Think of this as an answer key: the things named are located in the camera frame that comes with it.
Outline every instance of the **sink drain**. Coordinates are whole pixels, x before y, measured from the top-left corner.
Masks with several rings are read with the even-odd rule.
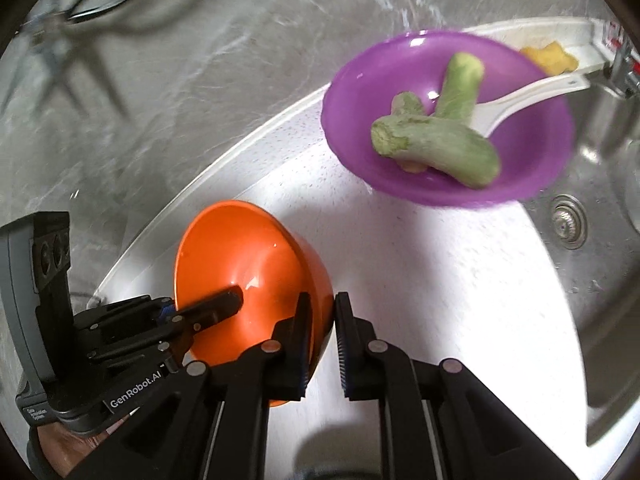
[[[551,225],[567,249],[577,249],[587,239],[587,217],[578,200],[570,195],[556,196],[552,202]]]

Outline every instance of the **stainless steel sink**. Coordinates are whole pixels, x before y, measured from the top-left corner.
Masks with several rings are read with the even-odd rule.
[[[640,99],[609,88],[601,73],[568,96],[576,126],[564,174],[525,203],[556,265],[584,357],[587,443],[595,443],[640,396],[640,235],[625,202]]]

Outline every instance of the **faucet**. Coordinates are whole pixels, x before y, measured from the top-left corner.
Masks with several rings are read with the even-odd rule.
[[[621,31],[622,43],[616,51],[616,57],[609,68],[607,78],[610,85],[627,96],[640,92],[640,76],[636,73],[638,65],[634,58],[634,46],[631,39]]]

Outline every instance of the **purple bowl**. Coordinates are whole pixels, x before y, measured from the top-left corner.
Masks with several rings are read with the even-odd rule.
[[[481,103],[546,77],[522,54],[487,38],[442,30],[398,36],[370,47],[335,76],[322,102],[329,147],[345,168],[374,189],[418,204],[482,207],[531,198],[558,177],[572,154],[574,121],[564,96],[525,108],[494,131],[490,141],[502,160],[502,173],[485,189],[468,189],[433,169],[406,173],[374,151],[371,123],[390,113],[396,94],[414,92],[427,113],[433,112],[430,92],[440,92],[456,52],[469,52],[484,62]]]

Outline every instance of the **spoon handle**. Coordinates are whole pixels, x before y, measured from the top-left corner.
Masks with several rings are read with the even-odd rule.
[[[470,126],[483,137],[489,137],[503,120],[523,108],[552,97],[585,90],[590,85],[585,76],[576,73],[535,81],[495,101],[477,105]]]

